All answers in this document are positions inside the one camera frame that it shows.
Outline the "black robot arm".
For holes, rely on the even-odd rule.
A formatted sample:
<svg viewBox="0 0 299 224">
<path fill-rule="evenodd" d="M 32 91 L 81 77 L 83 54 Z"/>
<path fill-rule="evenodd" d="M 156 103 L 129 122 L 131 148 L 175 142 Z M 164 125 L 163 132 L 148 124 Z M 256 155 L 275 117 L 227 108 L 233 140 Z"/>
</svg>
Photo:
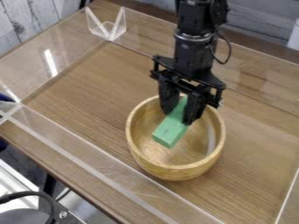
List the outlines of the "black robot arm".
<svg viewBox="0 0 299 224">
<path fill-rule="evenodd" d="M 220 26 L 227 22 L 227 0 L 175 0 L 177 26 L 173 56 L 153 56 L 151 77 L 157 81 L 160 107 L 171 114 L 180 95 L 187 95 L 181 123 L 192 124 L 208 106 L 220 105 L 225 84 L 212 73 Z"/>
</svg>

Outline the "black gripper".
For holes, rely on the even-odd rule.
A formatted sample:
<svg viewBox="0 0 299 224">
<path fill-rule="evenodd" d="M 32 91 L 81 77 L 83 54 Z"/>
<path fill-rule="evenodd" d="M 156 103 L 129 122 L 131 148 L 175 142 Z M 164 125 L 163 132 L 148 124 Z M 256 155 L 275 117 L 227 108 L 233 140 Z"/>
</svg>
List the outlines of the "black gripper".
<svg viewBox="0 0 299 224">
<path fill-rule="evenodd" d="M 180 93 L 187 94 L 183 123 L 191 125 L 207 105 L 217 108 L 225 84 L 212 73 L 216 60 L 217 38 L 215 32 L 189 35 L 173 32 L 173 56 L 155 55 L 151 78 L 157 81 L 159 99 L 163 112 L 168 115 L 179 103 Z"/>
</svg>

